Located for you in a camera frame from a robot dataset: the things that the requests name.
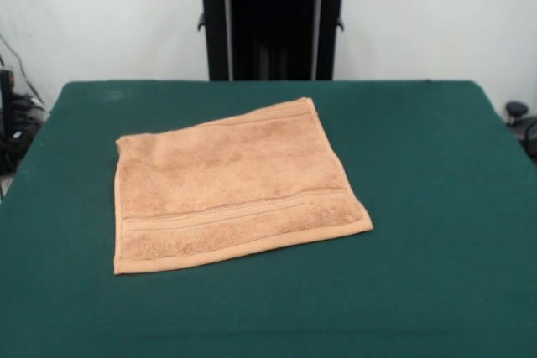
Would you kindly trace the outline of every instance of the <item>green tablecloth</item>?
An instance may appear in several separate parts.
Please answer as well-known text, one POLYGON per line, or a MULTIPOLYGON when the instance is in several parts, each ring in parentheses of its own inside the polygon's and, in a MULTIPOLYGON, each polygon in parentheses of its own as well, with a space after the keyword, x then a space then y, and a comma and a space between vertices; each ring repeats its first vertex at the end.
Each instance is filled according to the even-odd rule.
POLYGON ((0 356, 532 357, 537 173, 468 82, 69 84, 0 207, 0 356), (112 275, 114 140, 312 96, 375 230, 112 275))

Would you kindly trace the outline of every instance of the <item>black cable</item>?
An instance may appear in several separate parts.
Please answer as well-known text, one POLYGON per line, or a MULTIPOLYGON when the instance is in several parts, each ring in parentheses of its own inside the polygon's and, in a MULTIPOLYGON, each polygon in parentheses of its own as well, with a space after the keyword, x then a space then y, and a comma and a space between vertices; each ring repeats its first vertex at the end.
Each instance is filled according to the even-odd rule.
POLYGON ((23 60, 20 58, 20 56, 18 55, 17 52, 15 52, 15 49, 13 49, 11 47, 11 45, 9 44, 8 41, 6 41, 6 39, 3 37, 2 33, 0 33, 0 41, 3 42, 3 44, 6 46, 6 48, 8 48, 9 52, 11 52, 13 54, 13 56, 15 57, 15 59, 17 60, 18 62, 18 67, 20 69, 20 74, 21 76, 24 78, 24 81, 26 81, 26 84, 28 84, 28 87, 29 89, 34 93, 35 97, 39 100, 39 102, 41 102, 41 105, 45 106, 44 104, 44 101, 43 101, 43 98, 41 98, 41 95, 37 92, 37 90, 35 89, 35 87, 32 85, 32 83, 30 82, 29 78, 26 76, 26 70, 24 70, 24 65, 23 65, 23 60))

